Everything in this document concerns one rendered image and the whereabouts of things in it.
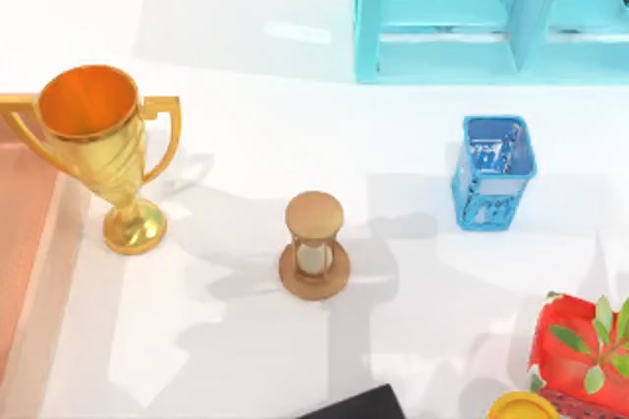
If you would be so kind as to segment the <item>black flat object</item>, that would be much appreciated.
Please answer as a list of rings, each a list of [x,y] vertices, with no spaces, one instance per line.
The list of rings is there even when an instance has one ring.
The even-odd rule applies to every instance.
[[[297,419],[407,419],[391,385],[326,405]]]

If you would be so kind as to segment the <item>yellow round lid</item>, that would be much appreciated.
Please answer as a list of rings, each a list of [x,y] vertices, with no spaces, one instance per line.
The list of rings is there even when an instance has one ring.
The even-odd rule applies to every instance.
[[[554,406],[531,391],[511,391],[501,395],[489,409],[486,419],[560,419]]]

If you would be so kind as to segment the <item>wooden hourglass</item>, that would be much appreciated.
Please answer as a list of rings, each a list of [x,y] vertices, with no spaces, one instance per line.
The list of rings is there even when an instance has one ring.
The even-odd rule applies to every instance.
[[[280,255],[278,271],[292,294],[321,301],[344,289],[351,264],[337,240],[343,221],[341,204],[328,193],[306,191],[289,202],[285,222],[291,242]]]

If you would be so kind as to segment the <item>gold trophy cup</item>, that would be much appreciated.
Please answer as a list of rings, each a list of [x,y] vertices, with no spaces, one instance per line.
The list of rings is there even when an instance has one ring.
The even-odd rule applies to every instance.
[[[144,123],[161,113],[170,119],[170,140],[147,169]],[[121,69],[83,65],[56,76],[37,94],[0,93],[0,117],[35,154],[110,204],[103,238],[112,251],[139,255],[160,243],[166,216],[140,191],[176,154],[179,97],[142,96]]]

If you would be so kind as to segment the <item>red plant pot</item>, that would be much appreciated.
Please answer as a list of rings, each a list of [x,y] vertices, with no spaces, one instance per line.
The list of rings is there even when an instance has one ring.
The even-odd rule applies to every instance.
[[[566,419],[629,419],[629,379],[605,365],[604,387],[596,394],[587,395],[583,380],[594,361],[571,350],[549,331],[551,325],[566,326],[597,350],[591,325],[596,304],[563,293],[547,294],[530,352],[530,388]]]

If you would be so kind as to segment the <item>salmon shallow box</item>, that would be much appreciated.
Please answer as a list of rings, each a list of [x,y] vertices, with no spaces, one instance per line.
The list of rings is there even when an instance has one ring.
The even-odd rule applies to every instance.
[[[28,146],[31,95],[0,94],[0,419],[37,419],[89,196]]]

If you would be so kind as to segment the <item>light blue rack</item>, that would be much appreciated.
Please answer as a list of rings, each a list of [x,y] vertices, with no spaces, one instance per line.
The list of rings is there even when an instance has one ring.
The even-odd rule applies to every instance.
[[[629,85],[629,0],[353,0],[361,83]]]

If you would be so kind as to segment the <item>green plant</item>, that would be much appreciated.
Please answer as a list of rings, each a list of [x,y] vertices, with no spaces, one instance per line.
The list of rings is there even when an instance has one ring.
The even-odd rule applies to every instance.
[[[608,299],[602,295],[597,301],[591,325],[597,338],[597,350],[566,326],[549,327],[550,333],[562,344],[594,361],[583,380],[587,395],[596,394],[604,387],[605,365],[610,366],[620,377],[629,379],[629,297],[623,302],[620,311],[614,314]]]

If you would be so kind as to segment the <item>blue pierced pen holder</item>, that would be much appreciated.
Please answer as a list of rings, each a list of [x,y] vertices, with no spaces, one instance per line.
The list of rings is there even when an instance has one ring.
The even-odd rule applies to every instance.
[[[520,116],[467,116],[451,179],[456,222],[463,230],[510,227],[537,164]]]

